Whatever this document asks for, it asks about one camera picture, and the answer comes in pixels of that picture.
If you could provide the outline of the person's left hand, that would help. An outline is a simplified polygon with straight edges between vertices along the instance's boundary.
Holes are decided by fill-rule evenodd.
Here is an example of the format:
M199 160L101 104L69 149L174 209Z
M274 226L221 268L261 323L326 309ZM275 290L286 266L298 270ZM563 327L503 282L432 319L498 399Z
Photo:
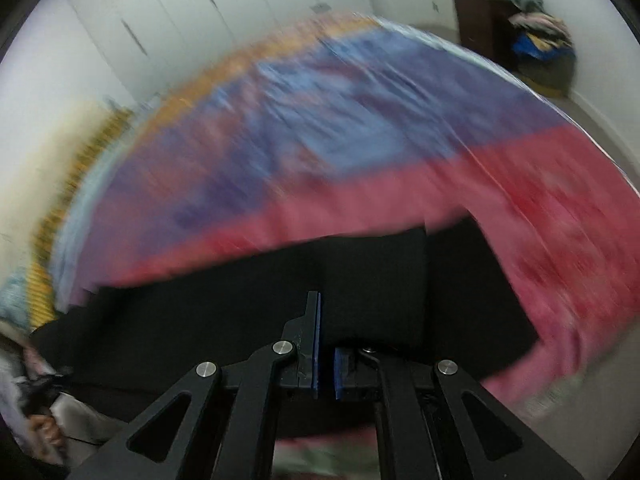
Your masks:
M65 450L62 430L52 415L32 415L27 419L32 449L38 460L54 464Z

